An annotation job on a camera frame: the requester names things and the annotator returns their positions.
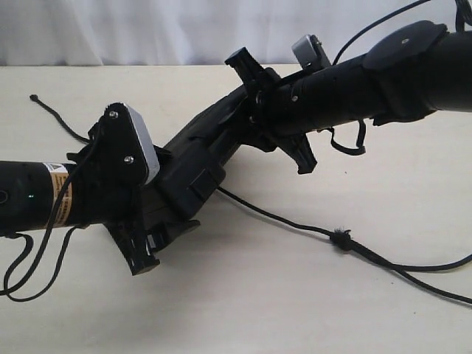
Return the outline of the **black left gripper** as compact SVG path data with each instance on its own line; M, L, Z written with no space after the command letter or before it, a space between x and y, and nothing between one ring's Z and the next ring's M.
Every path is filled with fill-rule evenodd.
M173 159L173 153L163 147L153 146L160 173ZM72 173L79 163L84 165L75 173L72 186L72 207L66 219L67 226L105 224L105 228L120 250L133 276L151 271L160 264L157 254L178 237L198 228L198 220L184 222L159 222L150 229L143 223L120 221L132 215L137 187L119 180L117 157L105 144L100 143L89 159L91 150L86 145L76 153L67 153L71 161L66 165Z

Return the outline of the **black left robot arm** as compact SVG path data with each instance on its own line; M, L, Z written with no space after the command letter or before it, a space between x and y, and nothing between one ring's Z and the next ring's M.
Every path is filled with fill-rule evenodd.
M157 253L196 229L196 219L181 215L147 181L137 164L112 160L102 148L70 153L69 164L1 163L1 235L102 224L133 275L160 264Z

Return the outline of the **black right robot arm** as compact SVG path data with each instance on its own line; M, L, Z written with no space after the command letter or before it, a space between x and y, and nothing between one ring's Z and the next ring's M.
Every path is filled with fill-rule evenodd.
M310 173L316 159L307 133L371 119L376 126L415 122L436 111L471 110L471 33L418 21L370 51L314 72L279 77L239 49L227 60L246 99L238 138L280 149Z

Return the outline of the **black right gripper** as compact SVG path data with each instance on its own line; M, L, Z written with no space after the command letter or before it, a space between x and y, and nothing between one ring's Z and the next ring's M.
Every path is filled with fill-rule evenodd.
M281 78L242 47L224 63L236 71L248 95L254 123L246 144L269 151L278 147L294 160L298 174L312 173L317 165L306 133L376 115L376 87L359 62Z

